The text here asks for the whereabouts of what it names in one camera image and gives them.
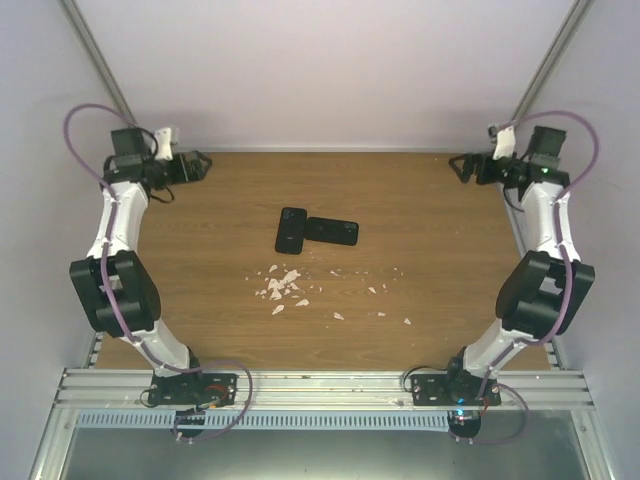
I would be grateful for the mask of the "black phone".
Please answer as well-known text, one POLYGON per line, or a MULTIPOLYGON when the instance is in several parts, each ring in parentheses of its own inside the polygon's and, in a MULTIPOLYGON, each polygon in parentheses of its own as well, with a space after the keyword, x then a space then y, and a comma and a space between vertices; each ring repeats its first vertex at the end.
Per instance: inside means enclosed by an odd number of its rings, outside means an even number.
POLYGON ((359 225, 352 221, 308 217, 305 239, 316 242, 344 246, 355 246, 358 241, 359 225))
POLYGON ((284 207, 280 214, 275 240, 275 251, 280 254, 299 255, 303 250, 307 211, 284 207))

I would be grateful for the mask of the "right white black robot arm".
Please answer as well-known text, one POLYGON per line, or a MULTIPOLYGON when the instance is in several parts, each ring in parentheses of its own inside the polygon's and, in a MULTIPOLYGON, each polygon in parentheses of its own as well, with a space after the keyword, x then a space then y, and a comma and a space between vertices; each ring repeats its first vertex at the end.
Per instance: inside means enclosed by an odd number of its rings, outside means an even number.
POLYGON ((442 388, 456 405, 483 399, 520 351, 563 334, 595 280, 571 235, 571 181, 559 168, 565 131, 535 127, 523 155, 516 152, 513 127, 492 126, 488 135, 492 152, 459 155, 449 165, 463 183, 474 179, 516 191, 531 226, 530 245, 499 291, 495 321, 449 361, 442 388))

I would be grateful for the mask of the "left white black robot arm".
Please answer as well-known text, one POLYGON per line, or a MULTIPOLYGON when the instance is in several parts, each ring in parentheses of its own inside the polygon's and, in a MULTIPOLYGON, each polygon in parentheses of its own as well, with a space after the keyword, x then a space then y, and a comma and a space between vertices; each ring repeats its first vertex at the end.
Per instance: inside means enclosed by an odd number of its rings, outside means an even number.
POLYGON ((158 288, 137 254, 144 214, 160 191, 204 179, 212 165, 199 151, 176 153, 176 131, 115 130, 114 153, 97 178, 103 210, 96 239, 69 275, 91 327, 132 346, 185 404, 203 398, 205 378, 192 351, 162 318, 158 288))

